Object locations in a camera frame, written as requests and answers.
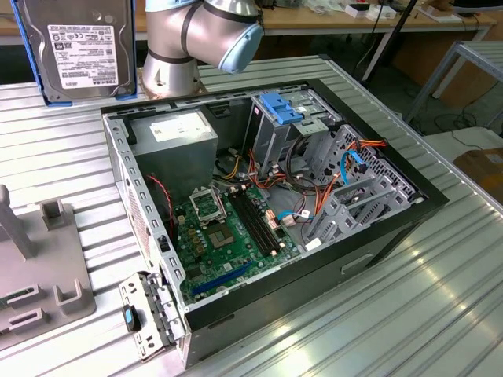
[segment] ribbed metal surface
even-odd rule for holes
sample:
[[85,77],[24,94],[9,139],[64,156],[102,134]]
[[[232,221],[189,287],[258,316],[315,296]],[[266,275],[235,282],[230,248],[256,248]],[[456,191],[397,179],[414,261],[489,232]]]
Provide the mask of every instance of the ribbed metal surface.
[[[201,70],[209,90],[320,78],[450,203],[385,262],[186,372],[187,375],[500,375],[501,215],[399,119],[329,61],[267,60]],[[145,269],[113,184],[99,111],[45,108],[35,84],[0,86],[0,181],[16,211],[61,197],[77,212],[97,299],[92,316],[0,353],[17,375],[176,375],[175,352],[142,365],[117,284]]]
[[503,80],[503,42],[463,42],[460,54],[498,80]]

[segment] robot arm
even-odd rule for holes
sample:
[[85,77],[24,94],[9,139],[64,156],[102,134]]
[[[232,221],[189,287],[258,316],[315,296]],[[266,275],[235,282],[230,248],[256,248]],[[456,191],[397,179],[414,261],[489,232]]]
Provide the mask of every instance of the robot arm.
[[147,0],[145,11],[149,55],[143,83],[154,97],[195,93],[196,60],[241,72],[263,35],[251,0]]

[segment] hard drive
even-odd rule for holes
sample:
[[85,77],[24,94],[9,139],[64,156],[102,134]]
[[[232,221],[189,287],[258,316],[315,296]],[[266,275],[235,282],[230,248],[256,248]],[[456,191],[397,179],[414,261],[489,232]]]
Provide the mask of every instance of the hard drive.
[[134,0],[11,0],[47,105],[136,97]]

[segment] expansion slot bracket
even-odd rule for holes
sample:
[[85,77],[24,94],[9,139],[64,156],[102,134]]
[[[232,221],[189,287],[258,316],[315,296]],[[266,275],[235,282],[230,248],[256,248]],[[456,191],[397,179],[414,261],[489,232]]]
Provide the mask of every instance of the expansion slot bracket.
[[119,285],[127,329],[134,333],[143,362],[176,345],[185,336],[180,315],[157,274],[136,273]]

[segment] open computer tower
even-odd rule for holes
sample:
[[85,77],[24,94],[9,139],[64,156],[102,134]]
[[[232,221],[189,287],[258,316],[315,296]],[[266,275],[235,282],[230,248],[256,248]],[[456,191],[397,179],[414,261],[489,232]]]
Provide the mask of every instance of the open computer tower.
[[142,360],[187,368],[385,259],[447,198],[319,80],[102,110],[149,271]]

